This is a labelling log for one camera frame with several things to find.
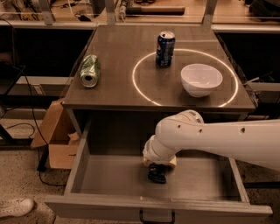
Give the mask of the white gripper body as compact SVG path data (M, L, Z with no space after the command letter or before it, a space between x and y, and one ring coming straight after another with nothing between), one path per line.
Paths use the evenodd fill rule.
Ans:
M169 161L176 157L175 151L162 145L155 135L145 143L143 157L149 160L149 165L168 165Z

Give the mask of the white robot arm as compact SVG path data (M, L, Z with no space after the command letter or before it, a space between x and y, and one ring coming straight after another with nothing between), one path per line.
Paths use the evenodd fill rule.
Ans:
M182 150L198 150L280 170L280 120L205 123L194 110L162 119L146 142L146 163L169 165Z

